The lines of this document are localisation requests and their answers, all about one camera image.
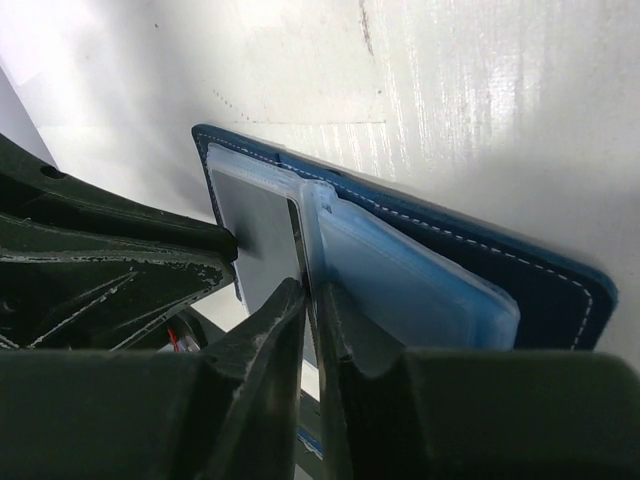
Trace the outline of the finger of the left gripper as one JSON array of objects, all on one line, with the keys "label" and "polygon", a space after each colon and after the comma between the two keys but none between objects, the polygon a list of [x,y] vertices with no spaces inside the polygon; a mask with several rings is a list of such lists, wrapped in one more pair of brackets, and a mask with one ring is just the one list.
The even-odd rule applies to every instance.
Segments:
[{"label": "finger of the left gripper", "polygon": [[224,228],[154,209],[1,142],[1,346],[125,349],[229,285]]}]

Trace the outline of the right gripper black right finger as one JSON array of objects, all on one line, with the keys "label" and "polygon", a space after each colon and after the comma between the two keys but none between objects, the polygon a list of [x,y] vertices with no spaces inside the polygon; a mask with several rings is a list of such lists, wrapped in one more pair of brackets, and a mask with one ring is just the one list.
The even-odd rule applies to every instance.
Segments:
[{"label": "right gripper black right finger", "polygon": [[639,376],[563,351],[409,348],[339,285],[318,292],[330,479],[635,479]]}]

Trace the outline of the grey card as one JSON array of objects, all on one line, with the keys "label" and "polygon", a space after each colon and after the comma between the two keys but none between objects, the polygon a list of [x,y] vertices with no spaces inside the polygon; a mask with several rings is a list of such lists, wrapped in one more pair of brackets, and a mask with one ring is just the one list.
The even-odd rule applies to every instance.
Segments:
[{"label": "grey card", "polygon": [[253,314],[284,279],[302,279],[291,219],[302,180],[288,172],[239,178],[214,169],[209,178],[219,223],[237,242],[238,294]]}]

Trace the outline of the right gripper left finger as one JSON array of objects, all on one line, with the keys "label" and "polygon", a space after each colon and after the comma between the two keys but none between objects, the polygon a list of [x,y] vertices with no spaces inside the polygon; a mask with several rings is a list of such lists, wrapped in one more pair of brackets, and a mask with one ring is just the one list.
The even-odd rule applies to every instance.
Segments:
[{"label": "right gripper left finger", "polygon": [[4,353],[2,477],[292,478],[305,303],[286,279],[196,353]]}]

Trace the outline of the blue leather card holder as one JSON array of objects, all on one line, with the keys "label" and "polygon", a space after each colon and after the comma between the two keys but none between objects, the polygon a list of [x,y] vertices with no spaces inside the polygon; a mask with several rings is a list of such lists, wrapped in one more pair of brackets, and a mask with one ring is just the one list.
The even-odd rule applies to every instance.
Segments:
[{"label": "blue leather card holder", "polygon": [[579,262],[217,127],[192,136],[218,223],[210,169],[302,180],[291,219],[313,323],[324,283],[407,346],[590,350],[614,311],[612,281]]}]

